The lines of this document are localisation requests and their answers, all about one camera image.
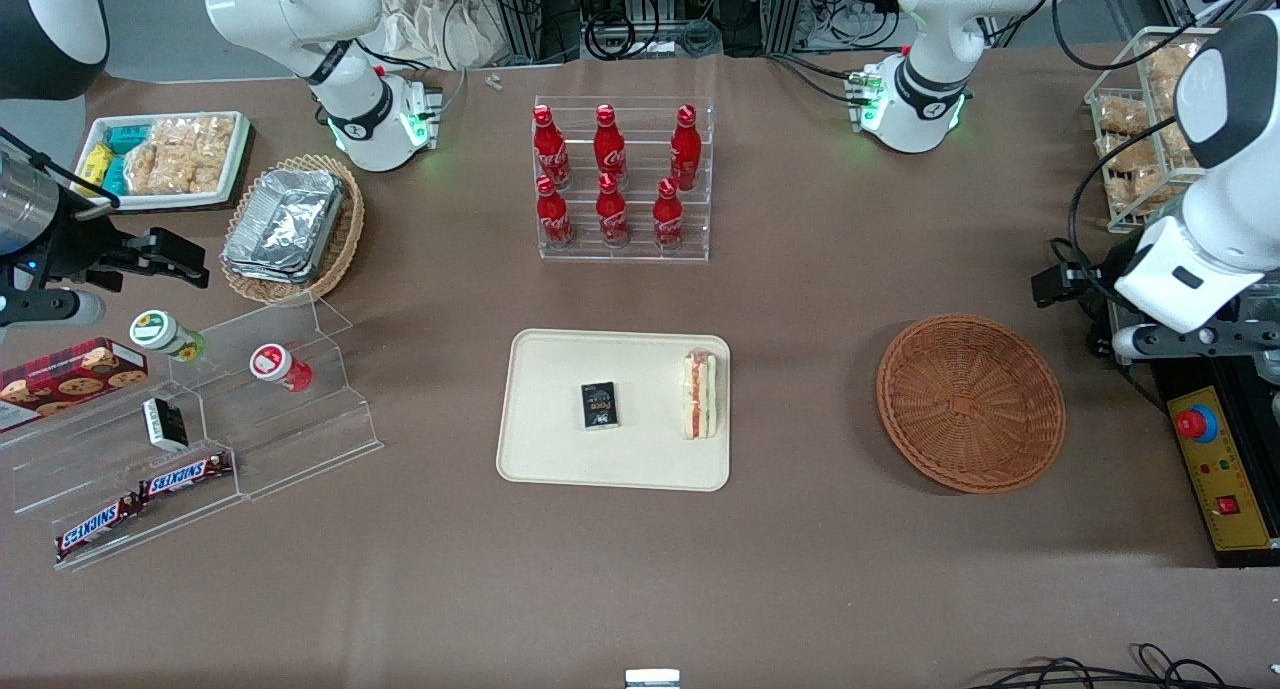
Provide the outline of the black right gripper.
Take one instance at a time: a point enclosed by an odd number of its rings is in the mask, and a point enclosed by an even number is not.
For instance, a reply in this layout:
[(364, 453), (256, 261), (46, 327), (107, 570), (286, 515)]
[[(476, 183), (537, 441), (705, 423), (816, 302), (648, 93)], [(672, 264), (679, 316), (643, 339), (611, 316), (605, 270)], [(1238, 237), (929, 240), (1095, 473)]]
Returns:
[(132, 273), (166, 277), (207, 289), (205, 250), (182, 234), (154, 227), (141, 234), (136, 259), (125, 246), (132, 234), (119, 232), (105, 215), (81, 222), (76, 215), (91, 209), (76, 197), (60, 197), (52, 222), (42, 234), (42, 284), (84, 282), (86, 273)]

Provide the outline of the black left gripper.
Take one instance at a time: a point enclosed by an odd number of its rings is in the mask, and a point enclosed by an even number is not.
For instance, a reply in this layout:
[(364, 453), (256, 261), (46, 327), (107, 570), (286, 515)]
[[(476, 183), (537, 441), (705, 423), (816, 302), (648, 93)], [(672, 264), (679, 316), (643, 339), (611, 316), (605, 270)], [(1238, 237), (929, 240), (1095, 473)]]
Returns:
[(1103, 259), (1094, 263), (1084, 250), (1075, 248), (1076, 264), (1085, 272), (1085, 288), (1078, 287), (1083, 278), (1076, 265), (1055, 265), (1032, 278), (1033, 301), (1037, 307), (1076, 301), (1085, 316), (1101, 316), (1105, 309), (1115, 304), (1123, 311), (1140, 316), (1143, 311), (1116, 288), (1116, 282), (1130, 268), (1137, 254), (1137, 247), (1111, 247)]

